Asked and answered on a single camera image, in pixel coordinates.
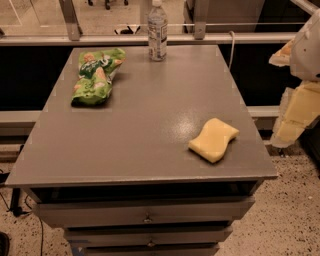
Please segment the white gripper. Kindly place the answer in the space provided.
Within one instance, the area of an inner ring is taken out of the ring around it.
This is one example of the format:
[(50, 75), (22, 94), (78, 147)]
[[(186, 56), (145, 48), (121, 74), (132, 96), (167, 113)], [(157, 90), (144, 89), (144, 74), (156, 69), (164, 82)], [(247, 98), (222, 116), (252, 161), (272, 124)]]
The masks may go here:
[(270, 57), (269, 63), (277, 67), (290, 66), (293, 76), (307, 80), (295, 89), (286, 88), (280, 101), (280, 113), (270, 142), (274, 147), (287, 148), (320, 115), (320, 9), (297, 32), (294, 40)]

